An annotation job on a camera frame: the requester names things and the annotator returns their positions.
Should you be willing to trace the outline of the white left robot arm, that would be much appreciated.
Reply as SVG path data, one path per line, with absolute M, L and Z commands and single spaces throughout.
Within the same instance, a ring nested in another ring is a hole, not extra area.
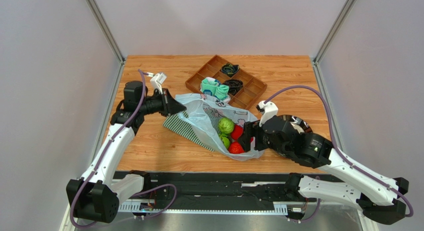
M 123 100 L 112 115 L 107 138 L 89 168 L 79 179 L 71 179 L 66 192 L 70 203 L 70 219 L 81 228 L 75 219 L 111 223 L 119 205 L 134 196 L 149 193 L 150 176 L 144 171 L 131 171 L 120 181 L 113 183 L 117 166 L 135 138 L 145 116 L 159 113 L 164 117 L 184 112 L 187 108 L 176 101 L 168 89 L 155 86 L 153 95 L 142 81 L 126 83 Z

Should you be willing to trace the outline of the orange red wrinkled fruit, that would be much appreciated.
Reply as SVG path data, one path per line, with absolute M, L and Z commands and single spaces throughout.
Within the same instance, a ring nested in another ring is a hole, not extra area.
M 229 153 L 231 153 L 231 154 L 242 154 L 242 153 L 244 153 L 245 151 L 243 150 L 243 148 L 242 148 L 242 146 L 237 142 L 237 141 L 235 141 L 235 142 L 232 142 L 231 144 L 230 144 L 230 146 L 228 147 L 228 149 L 227 149 L 228 151 L 229 151 Z

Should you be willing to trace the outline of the red bell pepper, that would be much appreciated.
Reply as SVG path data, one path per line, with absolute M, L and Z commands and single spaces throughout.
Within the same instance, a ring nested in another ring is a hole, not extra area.
M 234 125 L 234 129 L 230 134 L 230 137 L 234 140 L 237 141 L 241 135 L 243 134 L 243 128 L 239 125 Z

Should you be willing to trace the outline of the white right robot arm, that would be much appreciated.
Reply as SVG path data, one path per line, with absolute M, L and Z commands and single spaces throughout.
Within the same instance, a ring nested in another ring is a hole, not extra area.
M 337 182 L 321 181 L 305 174 L 291 173 L 283 191 L 291 201 L 317 199 L 341 203 L 384 225 L 394 224 L 414 213 L 405 198 L 408 180 L 383 176 L 350 159 L 298 117 L 279 115 L 265 123 L 259 120 L 247 122 L 238 143 L 244 151 L 272 149 L 299 165 L 337 178 Z

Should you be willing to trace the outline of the green custard apple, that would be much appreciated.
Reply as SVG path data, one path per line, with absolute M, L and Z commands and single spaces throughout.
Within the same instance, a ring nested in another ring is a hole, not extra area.
M 234 130 L 234 127 L 235 127 L 235 123 L 227 117 L 221 118 L 218 122 L 218 129 L 221 133 L 224 133 L 224 134 L 232 133 Z

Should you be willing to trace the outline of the light blue printed plastic bag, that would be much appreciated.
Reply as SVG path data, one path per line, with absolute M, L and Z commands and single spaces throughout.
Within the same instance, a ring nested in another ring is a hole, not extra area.
M 226 117 L 239 126 L 244 126 L 245 122 L 256 121 L 257 117 L 248 110 L 232 107 L 205 94 L 176 95 L 176 101 L 187 108 L 184 113 L 178 113 L 178 118 L 192 127 L 197 138 L 206 147 L 238 161 L 258 159 L 264 154 L 264 150 L 257 150 L 253 143 L 249 145 L 249 152 L 231 154 L 218 136 L 218 123 L 221 118 Z

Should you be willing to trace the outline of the green watermelon toy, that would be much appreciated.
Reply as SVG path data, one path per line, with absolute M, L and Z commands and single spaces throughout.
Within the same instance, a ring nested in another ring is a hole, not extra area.
M 229 149 L 229 147 L 231 145 L 231 140 L 230 140 L 230 137 L 228 136 L 228 134 L 221 133 L 221 134 L 219 134 L 219 138 L 221 139 L 225 148 Z

